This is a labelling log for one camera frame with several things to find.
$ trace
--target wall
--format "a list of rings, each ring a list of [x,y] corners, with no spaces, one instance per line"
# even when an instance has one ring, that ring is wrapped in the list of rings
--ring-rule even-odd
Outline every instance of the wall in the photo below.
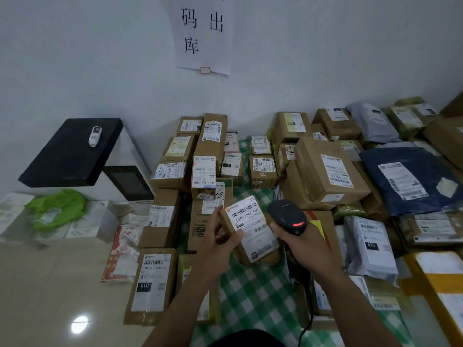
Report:
[[[178,69],[159,0],[2,0],[0,195],[65,118],[119,116],[150,167],[181,115],[241,137],[313,113],[463,88],[463,0],[238,0],[232,74]]]

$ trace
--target styrofoam box with yellow tape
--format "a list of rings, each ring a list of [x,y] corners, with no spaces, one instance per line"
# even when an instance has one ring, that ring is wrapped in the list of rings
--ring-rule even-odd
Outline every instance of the styrofoam box with yellow tape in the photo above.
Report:
[[[463,346],[463,260],[450,251],[419,252],[398,258],[397,268],[399,285],[414,305],[413,313],[404,314],[414,343]]]

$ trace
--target navy blue mailer bag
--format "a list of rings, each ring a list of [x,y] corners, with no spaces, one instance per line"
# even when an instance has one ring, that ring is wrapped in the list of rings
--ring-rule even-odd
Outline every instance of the navy blue mailer bag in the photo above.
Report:
[[[424,148],[373,148],[359,155],[390,215],[457,210],[463,204],[463,186]]]

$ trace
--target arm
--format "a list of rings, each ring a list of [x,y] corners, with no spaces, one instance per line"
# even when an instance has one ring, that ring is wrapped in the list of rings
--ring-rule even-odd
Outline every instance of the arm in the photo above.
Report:
[[[293,256],[327,294],[333,316],[346,347],[399,347],[379,315],[349,276],[338,267],[318,229],[309,224],[301,236],[294,236],[277,224],[270,227],[285,241]]]
[[[215,229],[219,226],[218,213],[222,206],[212,213],[207,224],[198,253],[188,278],[172,300],[161,322],[153,329],[143,347],[187,347],[190,345],[198,312],[205,294],[220,276],[228,270],[230,253],[243,238],[243,231],[237,231],[226,243],[218,246]]]

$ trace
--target green checkered tablecloth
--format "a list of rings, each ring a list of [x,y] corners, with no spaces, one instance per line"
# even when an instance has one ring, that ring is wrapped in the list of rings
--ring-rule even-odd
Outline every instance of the green checkered tablecloth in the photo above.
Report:
[[[249,143],[240,140],[240,151],[245,155],[243,186],[234,187],[235,201],[250,195],[256,196],[264,211],[273,201],[271,189],[249,188]],[[191,207],[185,215],[180,236],[181,252],[185,252],[188,241]],[[230,259],[230,269],[220,281],[222,322],[219,325],[198,325],[193,333],[191,346],[201,347],[213,341],[247,328],[265,330],[286,344],[297,346],[302,328],[296,316],[293,288],[284,276],[281,266],[244,267],[235,254]],[[398,311],[377,311],[385,325],[404,346],[413,346],[402,316]],[[309,331],[302,339],[302,346],[342,346],[338,332]]]

